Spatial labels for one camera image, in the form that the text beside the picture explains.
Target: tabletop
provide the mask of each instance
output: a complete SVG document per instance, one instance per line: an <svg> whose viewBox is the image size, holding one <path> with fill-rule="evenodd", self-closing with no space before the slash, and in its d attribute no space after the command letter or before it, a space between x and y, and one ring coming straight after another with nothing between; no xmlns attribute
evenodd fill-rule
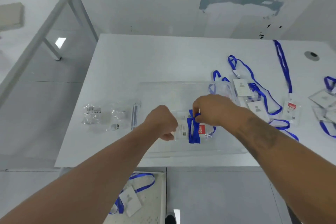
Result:
<svg viewBox="0 0 336 224"><path fill-rule="evenodd" d="M280 41L290 70L293 93L302 105L300 124L292 127L300 143L336 164L336 141L316 120L308 97L323 89L323 78L335 76L336 54L314 41ZM316 53L314 62L304 52ZM97 100L132 98L139 82L210 81L213 70L232 76L229 55L250 66L257 81L283 103L288 86L273 41L170 36L101 34L74 109L56 167L74 167L116 141L127 130L87 133L82 108ZM249 154L197 157L143 158L139 167L258 167Z"/></svg>
<svg viewBox="0 0 336 224"><path fill-rule="evenodd" d="M0 5L15 2L24 5L24 26L0 32L0 95L32 56L32 41L61 0L0 0Z"/></svg>

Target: wall stain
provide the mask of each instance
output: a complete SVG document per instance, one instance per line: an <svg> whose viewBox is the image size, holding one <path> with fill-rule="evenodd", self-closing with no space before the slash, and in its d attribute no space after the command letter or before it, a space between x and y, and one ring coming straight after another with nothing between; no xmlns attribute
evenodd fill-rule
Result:
<svg viewBox="0 0 336 224"><path fill-rule="evenodd" d="M239 5L253 4L253 5L265 6L271 9L272 11L275 11L275 16L278 15L280 8L284 4L283 2L277 0L201 0L201 2L199 3L199 9L204 12L205 9L207 9L207 7L211 4L226 3L226 2L231 2L233 4L239 4Z"/></svg>

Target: forearm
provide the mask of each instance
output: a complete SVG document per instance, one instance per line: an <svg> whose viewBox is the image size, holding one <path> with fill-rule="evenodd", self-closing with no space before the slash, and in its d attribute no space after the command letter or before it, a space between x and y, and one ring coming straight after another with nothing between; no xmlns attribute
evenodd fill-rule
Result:
<svg viewBox="0 0 336 224"><path fill-rule="evenodd" d="M336 222L336 167L249 110L233 134L304 223Z"/></svg>
<svg viewBox="0 0 336 224"><path fill-rule="evenodd" d="M149 147L155 127L140 125L17 206L0 223L99 223Z"/></svg>

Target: red label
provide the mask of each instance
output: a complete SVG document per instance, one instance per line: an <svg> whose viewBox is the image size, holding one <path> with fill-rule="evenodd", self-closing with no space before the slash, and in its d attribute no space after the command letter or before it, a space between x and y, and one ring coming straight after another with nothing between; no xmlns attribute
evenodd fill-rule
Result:
<svg viewBox="0 0 336 224"><path fill-rule="evenodd" d="M292 104L292 103L288 103L288 107L296 109L296 105Z"/></svg>
<svg viewBox="0 0 336 224"><path fill-rule="evenodd" d="M205 135L205 125L200 125L198 128L199 135Z"/></svg>

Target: person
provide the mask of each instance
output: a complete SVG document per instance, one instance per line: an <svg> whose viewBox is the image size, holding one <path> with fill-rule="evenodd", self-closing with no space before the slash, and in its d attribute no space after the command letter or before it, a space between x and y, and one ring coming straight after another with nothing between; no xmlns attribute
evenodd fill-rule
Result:
<svg viewBox="0 0 336 224"><path fill-rule="evenodd" d="M233 134L305 224L336 223L336 167L220 95L193 103L196 121ZM169 141L177 121L159 106L143 124L18 205L0 224L103 223L119 192L149 147Z"/></svg>

